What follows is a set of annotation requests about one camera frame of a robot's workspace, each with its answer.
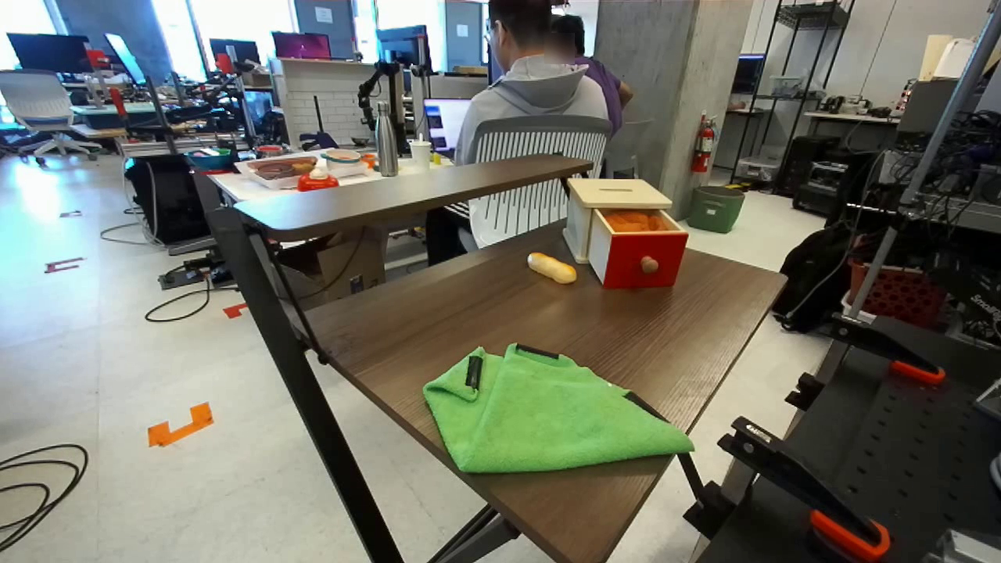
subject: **monitor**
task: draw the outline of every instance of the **monitor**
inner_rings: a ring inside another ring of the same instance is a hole
[[[209,39],[208,45],[212,49],[212,60],[216,55],[226,54],[226,47],[232,45],[236,49],[236,59],[239,62],[252,60],[260,64],[260,53],[257,52],[257,44],[253,41],[237,41],[236,39]]]
[[[132,77],[132,81],[138,85],[145,84],[146,75],[142,73],[139,63],[135,60],[132,51],[128,50],[128,45],[125,44],[125,40],[121,38],[121,35],[105,33],[104,37],[108,40],[108,44],[111,45],[111,50],[121,59],[122,66],[125,67],[128,75]]]
[[[325,33],[272,31],[274,56],[288,59],[330,60],[330,38]]]
[[[417,38],[424,41],[424,68],[431,68],[431,51],[427,46],[427,26],[414,25],[396,29],[380,29],[375,32],[378,39],[379,60],[398,62],[403,66],[419,64]]]
[[[451,152],[458,144],[458,133],[462,130],[465,112],[472,100],[435,99],[424,100],[424,114],[431,146],[435,152]]]
[[[741,55],[737,60],[737,73],[734,74],[734,85],[730,92],[734,94],[753,94],[764,69],[764,53]]]
[[[8,33],[21,68],[80,74],[93,72],[83,35]]]

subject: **bowl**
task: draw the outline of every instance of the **bowl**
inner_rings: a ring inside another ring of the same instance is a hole
[[[360,153],[344,148],[331,148],[324,152],[322,156],[335,164],[357,164],[361,161]]]
[[[210,147],[210,150],[218,154],[208,154],[204,149],[196,148],[184,153],[184,158],[188,163],[202,172],[217,172],[228,170],[233,162],[232,153],[228,148]]]

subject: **gray hoodie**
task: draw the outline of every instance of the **gray hoodie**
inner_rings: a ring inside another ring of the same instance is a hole
[[[476,126],[522,115],[586,115],[609,118],[602,87],[585,76],[587,65],[555,64],[545,55],[523,57],[492,86],[472,98],[455,147],[455,163],[469,164]]]

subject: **paper sign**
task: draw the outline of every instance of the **paper sign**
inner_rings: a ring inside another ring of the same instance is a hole
[[[319,23],[333,23],[333,10],[330,8],[316,8],[316,21]]]

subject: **black bag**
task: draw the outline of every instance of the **black bag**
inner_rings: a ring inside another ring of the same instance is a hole
[[[814,232],[792,249],[779,270],[789,283],[772,311],[787,331],[809,333],[841,308],[851,271],[845,251],[852,231],[842,222]]]

